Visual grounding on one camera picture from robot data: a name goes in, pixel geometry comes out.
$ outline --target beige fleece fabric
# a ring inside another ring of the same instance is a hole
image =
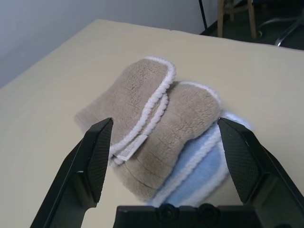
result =
[[[153,114],[154,107],[174,78],[175,68],[172,63],[154,57],[142,59],[127,67],[105,93],[77,113],[75,121],[85,133],[93,124],[112,117],[115,124],[111,145],[121,143],[138,125],[143,114],[148,118]]]
[[[184,144],[205,132],[221,113],[218,99],[196,85],[174,82],[160,121],[136,153],[114,172],[138,199],[150,200],[171,173]]]
[[[107,117],[114,119],[111,164],[123,185],[142,201],[150,200],[164,183],[184,144],[204,133],[221,113],[211,89],[174,78],[172,63],[147,57],[127,67],[75,116],[83,132]],[[129,153],[141,136],[145,141]],[[125,154],[132,156],[124,161]]]

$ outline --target white piping trim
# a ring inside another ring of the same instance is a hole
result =
[[[171,62],[169,62],[165,59],[158,58],[158,57],[146,57],[146,59],[150,59],[150,60],[159,62],[161,64],[167,65],[167,67],[168,67],[167,75],[165,76],[164,80],[161,82],[160,86],[155,90],[155,92],[149,98],[148,102],[145,104],[145,106],[142,110],[142,115],[141,115],[139,121],[133,127],[133,129],[120,142],[118,142],[110,147],[109,158],[111,158],[115,152],[121,150],[131,140],[133,140],[134,137],[136,137],[136,135],[139,133],[139,131],[145,125],[145,123],[152,111],[152,108],[159,101],[159,99],[162,97],[162,95],[166,92],[166,90],[170,87],[170,85],[173,83],[173,81],[175,79],[176,72],[175,72],[174,64],[172,64]]]
[[[154,117],[151,119],[150,123],[147,125],[146,129],[143,131],[142,134],[149,135],[151,131],[156,127],[156,124],[161,120],[161,117],[164,114],[165,109],[167,108],[168,102],[168,95],[164,94],[162,96],[160,105],[158,106],[155,112]]]
[[[210,152],[210,150],[220,139],[220,131],[217,127],[214,133],[209,137],[208,141],[201,146],[201,148],[195,153],[195,155],[192,156],[192,158],[190,158],[184,168],[180,171],[180,175],[173,178],[165,188],[161,188],[161,190],[154,196],[151,203],[152,206],[159,207],[169,197],[169,195],[192,173],[193,169],[207,155],[207,153]]]
[[[150,120],[149,124],[147,125],[147,127],[144,129],[144,131],[140,134],[140,135],[146,135],[148,136],[151,131],[156,127],[156,124],[161,120],[161,117],[162,115],[164,114],[165,112],[165,109],[167,108],[167,104],[168,104],[168,95],[167,94],[164,94],[161,98],[161,101],[160,101],[160,104],[153,116],[153,118]],[[137,138],[134,139],[134,141],[132,142],[134,145],[136,145],[136,140]],[[118,157],[115,157],[119,154],[123,154],[124,153],[124,150],[119,152],[118,154],[115,154],[114,157],[113,157],[113,161],[115,164],[117,165],[121,165],[122,163],[124,163],[124,160],[118,158]]]
[[[206,85],[203,85],[203,84],[200,84],[200,83],[196,83],[196,82],[182,81],[182,82],[180,82],[180,84],[187,84],[187,85],[192,85],[192,86],[194,85],[194,86],[196,86],[198,88],[207,90],[214,97],[214,99],[216,99],[216,101],[218,102],[220,108],[222,108],[222,101],[221,101],[220,97],[218,96],[217,92],[215,92],[215,90],[209,88]]]
[[[202,186],[187,199],[183,200],[179,205],[176,205],[177,207],[181,205],[198,206],[198,204],[200,204],[202,200],[204,200],[216,187],[218,187],[227,176],[228,167],[222,141],[218,142],[217,146],[221,156],[221,163],[218,172],[212,177],[207,185]]]

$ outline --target wooden stool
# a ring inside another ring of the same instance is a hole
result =
[[[247,5],[234,8],[233,0],[218,0],[218,37],[223,37],[223,18],[224,14],[230,14],[230,20],[234,21],[234,14],[248,10],[251,36],[253,39],[257,38],[255,10],[252,5],[252,0],[247,0]]]

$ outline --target white fabric tag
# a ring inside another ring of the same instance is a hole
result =
[[[135,138],[135,140],[130,143],[122,152],[120,152],[118,155],[115,155],[115,157],[127,161],[129,160],[132,155],[138,150],[138,148],[143,144],[143,142],[148,138],[147,135],[139,135]]]

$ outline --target white wall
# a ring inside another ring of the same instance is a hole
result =
[[[216,2],[203,0],[208,25],[216,20]],[[204,30],[198,0],[2,0],[0,88],[97,18]]]

